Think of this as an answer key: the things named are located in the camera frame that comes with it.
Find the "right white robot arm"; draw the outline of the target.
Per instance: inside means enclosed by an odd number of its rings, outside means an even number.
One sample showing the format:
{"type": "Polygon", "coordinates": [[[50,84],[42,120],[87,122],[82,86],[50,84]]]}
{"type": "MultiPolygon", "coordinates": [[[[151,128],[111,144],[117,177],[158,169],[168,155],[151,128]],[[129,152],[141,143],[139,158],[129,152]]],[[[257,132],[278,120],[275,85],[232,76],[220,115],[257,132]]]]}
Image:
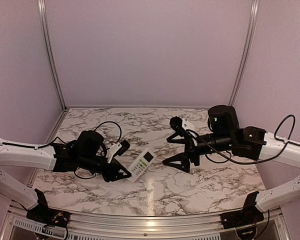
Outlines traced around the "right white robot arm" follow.
{"type": "MultiPolygon", "coordinates": [[[[165,166],[190,172],[190,165],[199,166],[200,157],[218,154],[234,164],[241,165],[224,153],[246,158],[247,165],[267,163],[272,160],[300,168],[300,143],[281,138],[263,128],[248,126],[241,128],[233,106],[216,105],[208,110],[210,133],[199,135],[194,126],[185,118],[172,117],[170,127],[174,134],[166,140],[169,143],[184,145],[184,151],[163,160],[165,166]]],[[[293,180],[265,191],[250,193],[238,212],[237,219],[248,224],[258,212],[265,212],[285,203],[300,199],[300,175],[293,180]]]]}

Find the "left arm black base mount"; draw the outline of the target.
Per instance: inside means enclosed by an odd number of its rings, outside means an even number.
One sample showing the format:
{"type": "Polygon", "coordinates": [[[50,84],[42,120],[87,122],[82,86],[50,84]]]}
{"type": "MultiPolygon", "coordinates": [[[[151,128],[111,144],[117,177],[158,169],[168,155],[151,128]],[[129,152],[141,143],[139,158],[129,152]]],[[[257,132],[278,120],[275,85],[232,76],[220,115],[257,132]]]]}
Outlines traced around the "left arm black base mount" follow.
{"type": "Polygon", "coordinates": [[[27,212],[26,217],[30,220],[43,223],[47,226],[65,228],[68,226],[70,213],[68,211],[62,211],[53,208],[33,208],[27,212]]]}

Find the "white remote control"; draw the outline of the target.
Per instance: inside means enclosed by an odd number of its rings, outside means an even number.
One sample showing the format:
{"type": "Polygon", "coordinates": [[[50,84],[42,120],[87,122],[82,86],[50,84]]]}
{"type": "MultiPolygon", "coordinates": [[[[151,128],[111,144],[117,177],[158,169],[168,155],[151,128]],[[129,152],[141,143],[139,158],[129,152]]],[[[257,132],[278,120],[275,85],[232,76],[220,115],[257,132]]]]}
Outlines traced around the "white remote control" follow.
{"type": "Polygon", "coordinates": [[[149,148],[145,148],[141,154],[129,165],[128,171],[131,177],[128,180],[134,183],[156,159],[156,155],[149,148]]]}

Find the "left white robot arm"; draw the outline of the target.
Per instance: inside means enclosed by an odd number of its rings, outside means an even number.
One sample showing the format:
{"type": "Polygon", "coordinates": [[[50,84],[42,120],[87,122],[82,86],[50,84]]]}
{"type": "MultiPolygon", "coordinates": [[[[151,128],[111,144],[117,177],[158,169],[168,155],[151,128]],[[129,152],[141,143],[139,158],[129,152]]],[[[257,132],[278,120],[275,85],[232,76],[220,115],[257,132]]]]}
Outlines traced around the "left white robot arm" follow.
{"type": "Polygon", "coordinates": [[[124,140],[107,149],[104,138],[93,130],[82,131],[79,137],[67,143],[23,145],[5,142],[0,138],[0,194],[18,202],[43,223],[53,219],[44,194],[2,170],[2,167],[30,167],[55,173],[75,172],[84,169],[99,174],[105,182],[115,182],[131,177],[131,173],[115,157],[130,148],[124,140]]]}

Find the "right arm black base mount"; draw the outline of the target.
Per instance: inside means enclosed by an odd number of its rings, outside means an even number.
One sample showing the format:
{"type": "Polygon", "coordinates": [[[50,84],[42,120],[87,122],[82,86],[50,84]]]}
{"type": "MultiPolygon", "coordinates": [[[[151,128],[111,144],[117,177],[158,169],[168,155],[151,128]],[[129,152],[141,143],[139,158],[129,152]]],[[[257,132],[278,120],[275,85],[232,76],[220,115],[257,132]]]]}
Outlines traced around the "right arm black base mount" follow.
{"type": "Polygon", "coordinates": [[[265,219],[263,213],[258,210],[246,211],[243,209],[222,213],[220,218],[224,229],[251,225],[261,222],[265,219]]]}

